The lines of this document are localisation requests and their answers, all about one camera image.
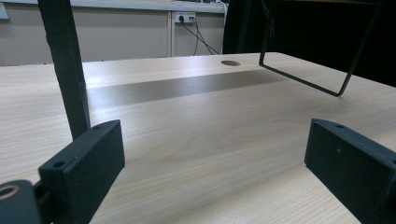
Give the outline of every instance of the table surface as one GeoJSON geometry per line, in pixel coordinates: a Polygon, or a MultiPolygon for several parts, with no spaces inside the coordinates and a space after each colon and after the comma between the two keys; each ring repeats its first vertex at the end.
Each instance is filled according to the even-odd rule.
{"type": "MultiPolygon", "coordinates": [[[[282,54],[266,60],[336,91],[344,77],[282,54]]],[[[84,63],[92,126],[120,119],[126,156],[92,223],[359,223],[304,166],[310,122],[395,149],[396,89],[353,76],[336,98],[258,61],[84,63]]],[[[72,140],[53,65],[0,67],[0,106],[0,183],[35,183],[72,140]]]]}

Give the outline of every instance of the wall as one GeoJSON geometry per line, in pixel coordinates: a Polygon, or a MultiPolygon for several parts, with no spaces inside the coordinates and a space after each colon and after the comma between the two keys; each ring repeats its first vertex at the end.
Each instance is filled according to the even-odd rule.
{"type": "MultiPolygon", "coordinates": [[[[37,5],[6,4],[9,21],[0,21],[0,66],[52,63],[37,5]]],[[[168,12],[73,7],[83,62],[170,55],[168,12]]],[[[206,42],[220,51],[223,14],[197,13],[206,42]]],[[[175,27],[175,56],[192,55],[196,38],[175,27]]],[[[197,55],[209,54],[200,45],[197,55]]]]}

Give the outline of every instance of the screw hole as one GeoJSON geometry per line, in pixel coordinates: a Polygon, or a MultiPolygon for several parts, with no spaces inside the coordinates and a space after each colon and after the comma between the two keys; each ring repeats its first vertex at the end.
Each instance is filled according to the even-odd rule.
{"type": "Polygon", "coordinates": [[[20,190],[20,187],[18,185],[9,185],[9,186],[0,188],[0,200],[11,197],[16,192],[18,192],[18,190],[20,190]]]}
{"type": "Polygon", "coordinates": [[[64,165],[64,161],[58,161],[58,162],[56,162],[55,164],[53,164],[53,167],[59,168],[59,167],[61,167],[61,166],[63,166],[63,165],[64,165]]]}

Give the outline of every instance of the cable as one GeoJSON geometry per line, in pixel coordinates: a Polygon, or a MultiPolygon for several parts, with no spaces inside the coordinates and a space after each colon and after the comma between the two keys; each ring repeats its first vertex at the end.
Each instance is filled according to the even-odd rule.
{"type": "Polygon", "coordinates": [[[197,20],[196,20],[195,18],[191,18],[191,19],[192,19],[192,22],[194,22],[195,28],[197,28],[198,35],[199,35],[199,36],[202,38],[202,40],[204,41],[204,44],[205,44],[207,50],[209,50],[210,54],[213,55],[213,52],[210,50],[210,48],[209,48],[208,45],[206,44],[206,41],[204,40],[204,37],[201,35],[201,32],[199,32],[197,20]]]}
{"type": "Polygon", "coordinates": [[[221,2],[220,0],[215,0],[212,3],[220,3],[224,5],[224,25],[225,25],[225,21],[227,20],[227,13],[228,13],[228,4],[221,2]]]}
{"type": "Polygon", "coordinates": [[[184,26],[184,28],[186,28],[187,31],[189,31],[192,35],[196,36],[202,43],[204,43],[208,48],[213,49],[212,47],[210,47],[209,45],[206,44],[206,42],[201,39],[198,35],[196,35],[195,33],[193,33],[189,28],[186,27],[186,25],[184,24],[184,20],[180,20],[181,24],[184,26]]]}
{"type": "Polygon", "coordinates": [[[195,53],[197,52],[197,48],[198,48],[198,34],[199,34],[199,30],[197,27],[197,40],[195,41],[195,50],[194,50],[194,54],[192,54],[192,56],[195,56],[195,53]]]}

